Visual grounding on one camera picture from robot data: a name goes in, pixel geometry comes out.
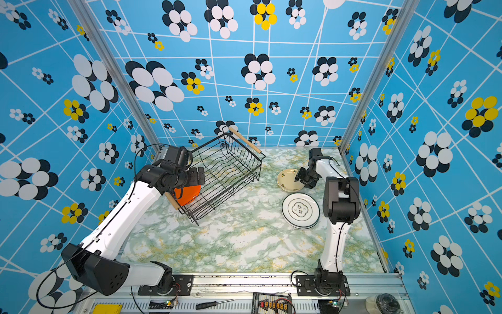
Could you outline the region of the black wire dish rack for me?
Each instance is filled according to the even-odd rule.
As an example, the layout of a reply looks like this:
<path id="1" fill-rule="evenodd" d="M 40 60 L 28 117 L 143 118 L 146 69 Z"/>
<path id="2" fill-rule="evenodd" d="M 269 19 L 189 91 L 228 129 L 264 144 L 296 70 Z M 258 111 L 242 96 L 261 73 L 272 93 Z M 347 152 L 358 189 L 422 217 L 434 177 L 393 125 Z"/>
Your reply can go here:
<path id="1" fill-rule="evenodd" d="M 196 224 L 244 187 L 260 180 L 265 154 L 234 128 L 192 149 L 192 166 L 202 167 L 205 182 L 200 191 L 183 205 L 175 192 L 166 197 L 181 214 Z"/>

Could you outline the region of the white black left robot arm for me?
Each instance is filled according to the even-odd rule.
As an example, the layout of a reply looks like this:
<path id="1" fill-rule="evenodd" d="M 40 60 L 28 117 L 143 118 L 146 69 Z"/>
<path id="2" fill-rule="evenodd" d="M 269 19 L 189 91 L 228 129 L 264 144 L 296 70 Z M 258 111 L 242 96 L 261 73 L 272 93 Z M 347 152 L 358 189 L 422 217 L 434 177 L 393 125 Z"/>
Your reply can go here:
<path id="1" fill-rule="evenodd" d="M 78 245 L 68 244 L 61 257 L 71 277 L 102 295 L 122 287 L 153 287 L 166 295 L 174 286 L 171 267 L 156 261 L 126 264 L 117 261 L 120 248 L 146 210 L 162 196 L 175 197 L 176 189 L 205 184 L 202 167 L 193 167 L 192 152 L 167 148 L 166 155 L 144 166 L 118 207 Z"/>

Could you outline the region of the orange plate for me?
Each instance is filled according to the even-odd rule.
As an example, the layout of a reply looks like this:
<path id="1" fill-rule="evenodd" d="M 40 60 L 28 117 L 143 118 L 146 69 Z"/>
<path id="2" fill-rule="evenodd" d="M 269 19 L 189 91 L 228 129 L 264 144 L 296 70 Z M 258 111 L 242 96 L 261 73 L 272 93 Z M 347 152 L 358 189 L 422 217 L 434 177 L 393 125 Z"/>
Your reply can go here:
<path id="1" fill-rule="evenodd" d="M 175 189 L 175 199 L 180 206 L 192 203 L 201 192 L 201 185 Z"/>

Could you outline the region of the cream plate with stamp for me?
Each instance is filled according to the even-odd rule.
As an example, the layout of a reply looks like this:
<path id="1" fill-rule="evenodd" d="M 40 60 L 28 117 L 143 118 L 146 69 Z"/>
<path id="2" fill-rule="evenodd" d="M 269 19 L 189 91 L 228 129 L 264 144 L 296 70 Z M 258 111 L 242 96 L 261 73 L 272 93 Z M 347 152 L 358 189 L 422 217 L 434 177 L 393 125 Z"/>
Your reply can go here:
<path id="1" fill-rule="evenodd" d="M 299 192 L 304 188 L 304 184 L 296 181 L 295 177 L 298 174 L 296 169 L 282 170 L 277 175 L 277 184 L 280 189 L 286 192 Z"/>

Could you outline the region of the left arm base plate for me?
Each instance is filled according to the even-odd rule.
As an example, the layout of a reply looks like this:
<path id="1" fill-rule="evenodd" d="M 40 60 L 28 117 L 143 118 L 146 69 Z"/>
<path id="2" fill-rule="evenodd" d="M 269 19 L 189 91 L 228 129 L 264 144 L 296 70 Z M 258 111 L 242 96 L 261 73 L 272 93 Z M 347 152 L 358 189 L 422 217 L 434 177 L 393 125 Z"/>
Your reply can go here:
<path id="1" fill-rule="evenodd" d="M 140 286 L 140 296 L 189 296 L 193 287 L 194 275 L 174 274 L 161 280 L 156 286 Z"/>

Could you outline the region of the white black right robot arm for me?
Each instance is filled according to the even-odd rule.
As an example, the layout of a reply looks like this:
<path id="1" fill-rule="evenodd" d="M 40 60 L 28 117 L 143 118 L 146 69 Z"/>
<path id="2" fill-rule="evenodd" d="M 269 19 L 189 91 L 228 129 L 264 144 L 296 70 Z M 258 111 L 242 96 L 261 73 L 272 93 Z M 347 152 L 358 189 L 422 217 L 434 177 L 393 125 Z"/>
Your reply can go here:
<path id="1" fill-rule="evenodd" d="M 313 189 L 320 179 L 324 180 L 322 213 L 328 221 L 328 233 L 315 269 L 315 289 L 321 296 L 335 291 L 345 294 L 343 254 L 350 227 L 361 212 L 359 181 L 341 174 L 332 157 L 323 155 L 320 148 L 313 148 L 309 151 L 308 167 L 301 167 L 295 180 Z"/>

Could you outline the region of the white plate green rim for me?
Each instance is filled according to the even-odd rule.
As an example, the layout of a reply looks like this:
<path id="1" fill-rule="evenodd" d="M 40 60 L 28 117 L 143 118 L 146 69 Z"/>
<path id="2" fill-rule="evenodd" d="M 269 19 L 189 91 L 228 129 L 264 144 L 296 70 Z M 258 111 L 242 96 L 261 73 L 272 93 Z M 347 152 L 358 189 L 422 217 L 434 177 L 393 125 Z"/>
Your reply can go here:
<path id="1" fill-rule="evenodd" d="M 300 192 L 286 196 L 281 211 L 289 225 L 302 230 L 313 228 L 320 219 L 318 203 L 313 197 Z"/>

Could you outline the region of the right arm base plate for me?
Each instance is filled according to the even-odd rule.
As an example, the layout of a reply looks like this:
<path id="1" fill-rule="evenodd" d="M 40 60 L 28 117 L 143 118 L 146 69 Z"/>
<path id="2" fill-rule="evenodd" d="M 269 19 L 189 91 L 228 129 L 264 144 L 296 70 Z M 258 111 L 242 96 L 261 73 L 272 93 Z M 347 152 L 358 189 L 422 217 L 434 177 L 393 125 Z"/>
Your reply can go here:
<path id="1" fill-rule="evenodd" d="M 351 295 L 347 277 L 340 273 L 329 273 L 324 277 L 298 275 L 295 284 L 298 296 L 343 298 Z"/>

